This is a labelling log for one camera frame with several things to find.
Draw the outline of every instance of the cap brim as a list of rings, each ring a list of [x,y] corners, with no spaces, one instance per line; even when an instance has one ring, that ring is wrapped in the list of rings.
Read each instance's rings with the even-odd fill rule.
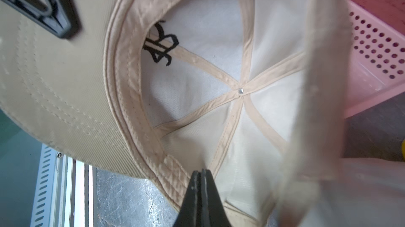
[[[0,3],[0,107],[39,141],[141,178],[104,90],[104,37],[116,0],[71,1],[82,28],[69,40]]]

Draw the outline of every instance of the embroidered logo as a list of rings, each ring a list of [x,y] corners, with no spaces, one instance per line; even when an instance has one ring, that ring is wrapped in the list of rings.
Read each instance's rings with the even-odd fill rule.
[[[155,27],[159,33],[159,38],[157,40],[146,38],[145,43],[143,45],[143,49],[145,49],[151,54],[153,61],[156,63],[160,62],[162,58],[166,58],[167,59],[166,66],[169,66],[170,63],[172,62],[172,57],[169,55],[169,52],[175,47],[177,47],[177,45],[179,45],[179,40],[177,40],[176,35],[173,34],[165,35],[163,27],[159,24],[159,22],[156,22]],[[173,44],[170,47],[166,47],[165,45],[160,43],[166,38],[172,39]]]

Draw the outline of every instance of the beige cap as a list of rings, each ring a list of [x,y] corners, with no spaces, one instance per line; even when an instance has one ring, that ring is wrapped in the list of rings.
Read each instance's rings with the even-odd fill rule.
[[[234,226],[263,225],[276,203],[301,221],[342,149],[346,0],[73,1],[82,30],[68,41],[1,5],[0,105],[14,121],[145,176],[176,209],[207,168]]]

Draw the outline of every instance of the beige strap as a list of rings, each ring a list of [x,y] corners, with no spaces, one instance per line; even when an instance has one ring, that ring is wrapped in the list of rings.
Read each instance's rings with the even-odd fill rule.
[[[151,39],[157,40],[158,37],[155,35],[150,34],[149,37]],[[164,46],[171,46],[172,43],[167,40],[162,40],[160,42]],[[220,81],[226,83],[231,89],[236,89],[239,85],[238,81],[231,77],[229,74],[221,70],[220,68],[216,67],[209,61],[205,60],[204,58],[197,56],[196,54],[188,51],[187,49],[177,46],[173,50],[169,52],[170,56],[181,60],[183,62],[188,62],[189,64],[200,68],[201,70],[211,74],[213,77],[219,79]]]
[[[212,159],[210,165],[208,165],[208,169],[211,170],[212,176],[214,176],[214,178],[217,176],[218,171],[220,170],[221,163],[222,161],[224,161],[226,153],[228,152],[230,142],[233,138],[233,134],[235,133],[236,127],[239,123],[239,118],[243,106],[243,98],[244,97],[239,98],[235,101],[234,106],[229,113],[228,122],[218,142],[214,158]]]
[[[240,82],[242,84],[245,84],[249,81],[250,64],[253,50],[254,0],[239,0],[239,4],[243,24],[243,52]]]
[[[249,81],[243,86],[244,93],[254,93],[281,78],[298,72],[304,68],[304,64],[302,52],[292,54]]]
[[[158,138],[162,138],[165,135],[184,127],[185,125],[188,125],[204,114],[210,112],[211,110],[228,103],[236,98],[239,98],[240,95],[238,94],[238,90],[235,89],[233,91],[230,91],[228,93],[225,93],[224,95],[221,95],[220,97],[217,97],[210,102],[205,103],[202,105],[200,108],[195,110],[193,113],[188,114],[187,116],[175,120],[173,122],[168,122],[168,123],[163,123],[157,127],[154,128],[155,134],[157,135]]]
[[[225,103],[228,103],[236,98],[239,98],[241,96],[253,93],[255,91],[258,91],[271,83],[274,83],[277,80],[280,80],[281,78],[284,78],[288,75],[291,75],[294,72],[297,72],[303,68],[303,61],[302,61],[302,52],[296,53],[294,55],[291,55],[290,57],[282,60],[281,62],[278,62],[274,66],[270,67],[269,69],[265,70],[258,76],[256,76],[254,79],[252,79],[250,82],[248,82],[245,86],[241,86],[241,88],[244,89],[243,94],[238,93],[238,89],[234,89],[230,91],[229,93],[225,93],[224,95],[221,95],[220,97],[217,97],[198,109],[196,109],[194,112],[188,114],[187,116],[175,120],[172,122],[168,123],[163,123],[159,126],[156,126],[154,128],[154,131],[157,135],[158,138],[162,138],[165,135],[184,127],[185,125],[188,125],[204,114],[208,113],[209,111],[213,110],[214,108],[219,107],[220,105],[223,105]]]
[[[250,95],[245,96],[244,104],[246,113],[252,122],[256,124],[257,128],[259,128],[259,130],[263,133],[266,139],[271,142],[281,153],[285,153],[288,143],[262,117],[262,115],[253,105]]]

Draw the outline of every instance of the yellow object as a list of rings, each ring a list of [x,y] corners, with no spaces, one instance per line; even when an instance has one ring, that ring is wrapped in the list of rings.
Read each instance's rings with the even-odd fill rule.
[[[402,157],[405,160],[405,140],[402,141]]]

